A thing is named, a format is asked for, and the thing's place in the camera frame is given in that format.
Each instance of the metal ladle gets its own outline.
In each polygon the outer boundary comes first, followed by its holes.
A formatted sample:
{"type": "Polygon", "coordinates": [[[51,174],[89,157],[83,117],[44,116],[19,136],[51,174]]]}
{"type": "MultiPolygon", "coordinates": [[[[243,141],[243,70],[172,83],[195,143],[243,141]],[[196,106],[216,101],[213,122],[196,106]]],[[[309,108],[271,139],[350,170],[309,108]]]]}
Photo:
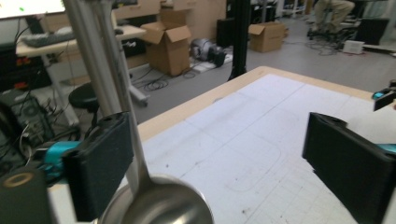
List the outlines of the metal ladle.
{"type": "Polygon", "coordinates": [[[64,0],[103,115],[131,112],[134,161],[126,173],[129,185],[116,193],[99,222],[213,223],[212,213],[196,189],[170,176],[149,175],[128,91],[127,64],[110,19],[111,4],[110,0],[64,0]]]}

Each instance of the black stool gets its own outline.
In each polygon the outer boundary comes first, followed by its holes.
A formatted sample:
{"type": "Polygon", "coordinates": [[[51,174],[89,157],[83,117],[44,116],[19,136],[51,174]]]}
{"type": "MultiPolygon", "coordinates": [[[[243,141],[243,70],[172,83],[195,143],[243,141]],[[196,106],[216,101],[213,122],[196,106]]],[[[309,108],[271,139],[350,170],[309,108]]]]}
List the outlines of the black stool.
{"type": "Polygon", "coordinates": [[[96,127],[99,110],[99,103],[91,83],[86,83],[73,90],[69,95],[69,103],[74,108],[86,109],[88,113],[93,114],[91,127],[85,133],[85,138],[87,138],[96,127]]]}

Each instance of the keyboard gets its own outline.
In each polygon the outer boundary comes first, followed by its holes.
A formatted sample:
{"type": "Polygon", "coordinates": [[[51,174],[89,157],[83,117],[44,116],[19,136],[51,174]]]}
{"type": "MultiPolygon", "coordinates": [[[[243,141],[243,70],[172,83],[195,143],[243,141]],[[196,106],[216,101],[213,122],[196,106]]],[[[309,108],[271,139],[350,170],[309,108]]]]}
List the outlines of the keyboard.
{"type": "Polygon", "coordinates": [[[56,33],[43,35],[28,35],[21,39],[21,41],[32,48],[41,48],[48,45],[62,43],[64,41],[75,39],[74,34],[70,33],[56,33]]]}

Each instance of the ladle handle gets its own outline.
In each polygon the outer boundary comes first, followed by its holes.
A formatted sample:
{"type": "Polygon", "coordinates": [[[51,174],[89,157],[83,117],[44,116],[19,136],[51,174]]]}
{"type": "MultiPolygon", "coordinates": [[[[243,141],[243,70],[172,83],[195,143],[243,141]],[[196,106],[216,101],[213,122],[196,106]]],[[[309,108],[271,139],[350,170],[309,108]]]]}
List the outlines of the ladle handle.
{"type": "Polygon", "coordinates": [[[123,48],[114,36],[111,1],[65,0],[64,5],[104,116],[131,111],[134,161],[126,177],[135,194],[150,184],[150,178],[128,91],[130,80],[123,48]]]}

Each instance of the table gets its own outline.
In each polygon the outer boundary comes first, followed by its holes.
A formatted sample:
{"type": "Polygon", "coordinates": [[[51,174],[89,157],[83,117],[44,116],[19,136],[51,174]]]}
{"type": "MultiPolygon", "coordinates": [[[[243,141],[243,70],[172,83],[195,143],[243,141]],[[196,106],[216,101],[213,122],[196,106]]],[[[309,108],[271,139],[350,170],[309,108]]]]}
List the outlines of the table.
{"type": "MultiPolygon", "coordinates": [[[[129,25],[121,26],[118,28],[120,28],[123,31],[122,35],[117,35],[117,39],[119,41],[124,40],[124,39],[139,37],[146,33],[146,31],[143,29],[129,26],[129,25]]],[[[71,50],[71,49],[77,49],[77,48],[78,48],[78,44],[77,44],[76,39],[66,41],[63,43],[59,43],[59,44],[42,47],[42,48],[31,48],[31,47],[24,45],[23,42],[20,41],[20,43],[17,46],[16,54],[18,56],[22,56],[22,57],[23,56],[24,57],[41,56],[44,66],[46,66],[48,68],[51,66],[51,63],[47,57],[47,54],[62,52],[66,49],[71,50]]],[[[57,81],[56,76],[55,76],[55,74],[53,74],[53,72],[51,72],[49,69],[47,70],[47,72],[49,74],[49,78],[52,81],[52,85],[53,85],[54,89],[57,91],[57,93],[59,95],[59,98],[61,101],[60,103],[61,103],[62,108],[64,109],[64,113],[67,118],[68,124],[70,126],[78,125],[79,124],[78,117],[77,117],[76,113],[74,112],[73,108],[71,106],[67,106],[67,99],[64,95],[64,92],[62,91],[61,84],[57,81]]],[[[134,91],[135,94],[142,94],[142,93],[139,93],[139,91],[135,90],[134,88],[132,88],[132,91],[134,91]]]]}
{"type": "MultiPolygon", "coordinates": [[[[396,130],[387,124],[395,112],[374,113],[370,96],[258,67],[138,128],[150,173],[191,183],[216,223],[352,224],[301,155],[310,111],[343,119],[371,141],[393,140],[396,130]]],[[[71,223],[67,190],[52,190],[51,197],[62,202],[55,208],[60,223],[71,223]]]]}

